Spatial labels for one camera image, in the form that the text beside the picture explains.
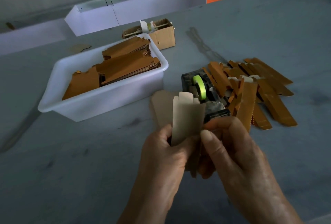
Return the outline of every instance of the open cardboard box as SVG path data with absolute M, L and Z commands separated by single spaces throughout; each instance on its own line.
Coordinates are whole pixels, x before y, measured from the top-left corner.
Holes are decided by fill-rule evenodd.
M 155 26 L 164 25 L 159 27 L 158 30 L 149 33 L 149 36 L 157 46 L 159 50 L 166 49 L 176 45 L 175 42 L 175 28 L 171 22 L 167 19 L 161 19 L 154 21 Z M 141 26 L 132 27 L 123 32 L 122 38 L 129 38 L 133 35 L 141 33 Z

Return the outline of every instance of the yellow-green tape roll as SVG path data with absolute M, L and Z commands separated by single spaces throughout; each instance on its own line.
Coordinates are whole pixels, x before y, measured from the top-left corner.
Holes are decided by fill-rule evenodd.
M 198 84 L 199 88 L 200 88 L 200 96 L 199 96 L 199 100 L 205 100 L 207 97 L 206 94 L 206 87 L 204 82 L 202 81 L 200 75 L 196 75 L 193 76 L 193 84 Z

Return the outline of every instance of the gray table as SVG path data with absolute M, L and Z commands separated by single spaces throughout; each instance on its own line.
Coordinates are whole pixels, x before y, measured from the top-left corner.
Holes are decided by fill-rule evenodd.
M 180 90 L 182 73 L 218 59 L 199 52 L 195 27 L 228 60 L 258 57 L 294 81 L 283 101 L 299 126 L 271 119 L 272 130 L 251 130 L 275 176 L 304 220 L 331 212 L 331 0 L 224 0 L 168 14 L 176 47 L 164 88 Z M 43 92 L 53 64 L 69 48 L 120 39 L 120 26 L 0 58 L 0 138 Z M 20 142 L 0 156 L 1 223 L 114 223 L 133 185 L 145 137 L 154 130 L 148 98 L 83 122 L 44 113 Z M 189 174 L 167 223 L 242 223 L 217 176 Z

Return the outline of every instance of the plastic container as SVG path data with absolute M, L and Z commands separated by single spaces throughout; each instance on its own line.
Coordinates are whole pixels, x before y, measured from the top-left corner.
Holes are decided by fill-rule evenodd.
M 140 34 L 138 37 L 151 39 L 148 34 Z M 169 64 L 151 40 L 151 54 L 160 60 L 160 67 L 62 100 L 75 71 L 87 71 L 91 66 L 101 63 L 103 61 L 102 51 L 125 40 L 127 39 L 57 61 L 38 105 L 38 110 L 43 113 L 55 111 L 79 122 L 149 97 L 155 91 L 162 90 L 163 72 L 167 70 Z

